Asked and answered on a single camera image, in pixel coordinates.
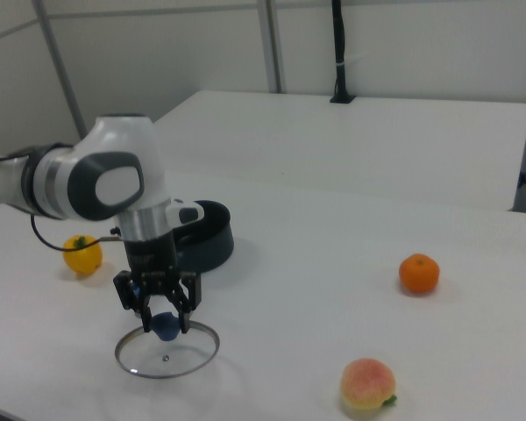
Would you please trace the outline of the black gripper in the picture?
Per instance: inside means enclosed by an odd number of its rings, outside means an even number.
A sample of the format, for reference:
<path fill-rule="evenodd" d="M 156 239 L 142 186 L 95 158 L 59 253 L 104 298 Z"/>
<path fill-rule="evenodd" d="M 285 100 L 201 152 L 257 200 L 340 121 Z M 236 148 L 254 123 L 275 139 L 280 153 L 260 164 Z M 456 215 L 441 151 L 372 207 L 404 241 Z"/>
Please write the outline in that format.
<path fill-rule="evenodd" d="M 202 277 L 197 272 L 179 272 L 174 234 L 156 239 L 124 241 L 130 271 L 123 270 L 113 279 L 125 310 L 140 318 L 144 332 L 150 332 L 150 296 L 166 296 L 178 313 L 181 333 L 190 328 L 190 316 L 202 301 Z"/>

